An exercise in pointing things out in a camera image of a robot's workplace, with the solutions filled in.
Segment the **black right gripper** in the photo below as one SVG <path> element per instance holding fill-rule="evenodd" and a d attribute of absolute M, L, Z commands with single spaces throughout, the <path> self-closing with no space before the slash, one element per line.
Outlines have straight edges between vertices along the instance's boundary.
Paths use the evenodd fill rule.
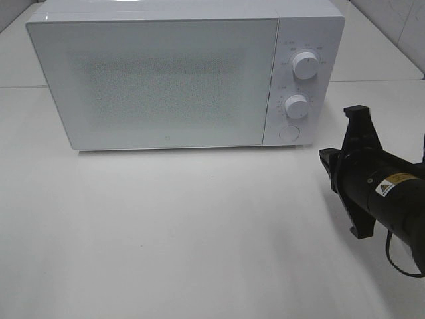
<path fill-rule="evenodd" d="M 319 150 L 319 158 L 331 178 L 332 190 L 338 194 L 351 220 L 350 232 L 357 239 L 365 239 L 373 236 L 375 221 L 382 218 L 380 211 L 372 211 L 369 199 L 383 147 L 369 107 L 356 105 L 343 111 L 349 120 L 343 151 L 325 148 Z"/>

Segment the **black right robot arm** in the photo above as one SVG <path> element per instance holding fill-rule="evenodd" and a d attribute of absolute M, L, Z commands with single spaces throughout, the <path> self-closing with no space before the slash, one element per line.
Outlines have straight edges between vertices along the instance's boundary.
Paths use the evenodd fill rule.
<path fill-rule="evenodd" d="M 341 149 L 319 151 L 332 190 L 338 194 L 358 239 L 384 225 L 424 257 L 424 166 L 383 149 L 366 106 L 344 108 L 348 118 Z"/>

